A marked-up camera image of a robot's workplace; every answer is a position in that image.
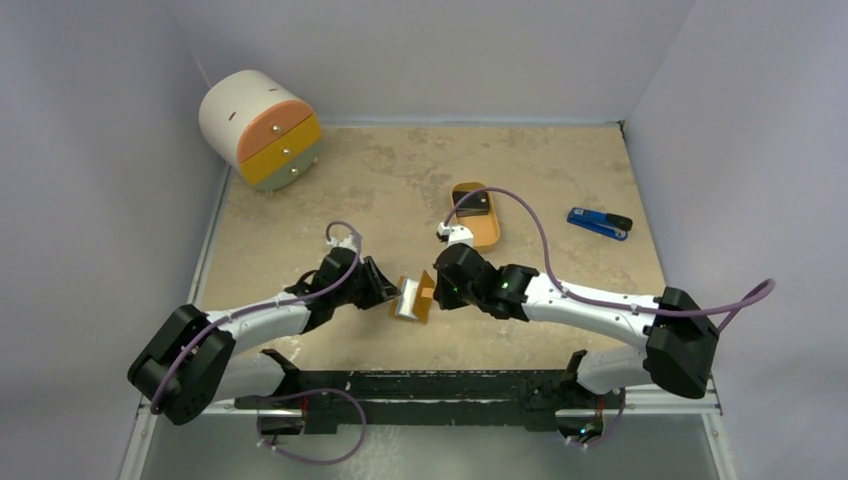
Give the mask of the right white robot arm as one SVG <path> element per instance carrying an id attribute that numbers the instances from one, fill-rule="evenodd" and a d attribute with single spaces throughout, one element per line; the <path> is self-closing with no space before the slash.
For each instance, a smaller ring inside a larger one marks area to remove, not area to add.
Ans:
<path id="1" fill-rule="evenodd" d="M 464 244 L 443 250 L 434 269 L 434 298 L 442 310 L 473 305 L 499 320 L 558 323 L 619 341 L 615 349 L 573 355 L 571 373 L 561 381 L 573 406 L 649 383 L 683 398 L 706 394 L 720 334 L 682 290 L 617 295 L 554 281 L 532 267 L 495 267 Z"/>

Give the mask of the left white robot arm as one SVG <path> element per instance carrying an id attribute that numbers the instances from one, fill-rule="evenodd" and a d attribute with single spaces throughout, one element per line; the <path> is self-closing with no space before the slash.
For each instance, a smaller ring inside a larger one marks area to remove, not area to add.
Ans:
<path id="1" fill-rule="evenodd" d="M 368 310 L 398 295 L 372 257 L 334 247 L 318 269 L 269 299 L 229 310 L 177 307 L 131 363 L 127 379 L 153 414 L 183 425 L 213 403 L 232 357 L 315 330 L 345 305 Z"/>

